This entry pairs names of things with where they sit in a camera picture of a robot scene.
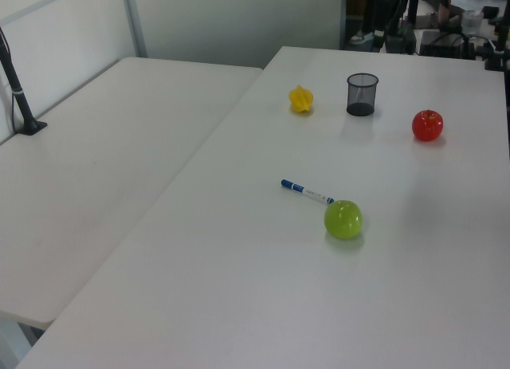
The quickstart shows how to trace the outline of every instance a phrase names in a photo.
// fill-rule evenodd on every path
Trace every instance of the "black stand base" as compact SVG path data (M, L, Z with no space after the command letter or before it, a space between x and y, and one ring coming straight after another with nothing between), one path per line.
M30 126L24 126L20 131L18 131L18 134L23 135L34 135L37 134L40 130L48 126L46 122L39 122L38 120L35 120L30 124Z

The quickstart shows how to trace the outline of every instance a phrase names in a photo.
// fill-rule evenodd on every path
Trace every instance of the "person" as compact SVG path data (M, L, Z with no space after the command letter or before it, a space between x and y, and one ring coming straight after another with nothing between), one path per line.
M367 41L372 41L374 39L374 13L375 13L375 4L378 0L366 0L367 3L365 5L365 12L363 14L363 23L361 25L361 29L349 40L350 45L361 45Z
M361 29L349 40L350 45L361 45L374 39L374 16L379 0L367 0Z

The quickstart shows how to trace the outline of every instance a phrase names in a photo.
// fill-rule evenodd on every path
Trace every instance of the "white wall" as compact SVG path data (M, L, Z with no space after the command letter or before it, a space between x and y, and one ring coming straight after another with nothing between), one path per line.
M2 28L36 117L115 61L135 55L124 0L56 0ZM10 87L0 68L0 142L10 129Z
M129 0L140 53L264 68L282 45L338 49L345 0Z

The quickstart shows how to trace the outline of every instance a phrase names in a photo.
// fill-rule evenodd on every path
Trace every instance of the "shoe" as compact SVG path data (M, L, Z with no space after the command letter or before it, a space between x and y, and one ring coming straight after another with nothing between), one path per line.
M374 39L374 32L364 33L361 30L356 33L356 35L352 36L349 40L349 45L361 45L367 41L371 41Z

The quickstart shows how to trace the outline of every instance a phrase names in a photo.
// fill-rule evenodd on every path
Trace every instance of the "black pole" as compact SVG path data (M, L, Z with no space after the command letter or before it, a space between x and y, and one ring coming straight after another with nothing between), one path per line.
M418 12L419 0L409 0L409 12L407 14L407 21L416 25L416 14Z
M496 50L494 50L494 54L485 61L485 70L504 71L503 63L507 61L504 51L508 39L508 29L510 29L510 0L507 0L503 19L499 24L499 28L500 33L497 37Z
M4 71L6 72L10 88L13 91L14 97L16 97L16 102L18 102L18 107L22 112L24 125L19 133L25 135L33 135L36 132L39 132L39 130L42 128L45 128L47 124L44 122L39 122L33 118L32 111L30 110L29 103L26 100L22 85L19 82L16 70L14 70L10 53L7 50L7 44L4 42L2 35L0 35L0 61Z

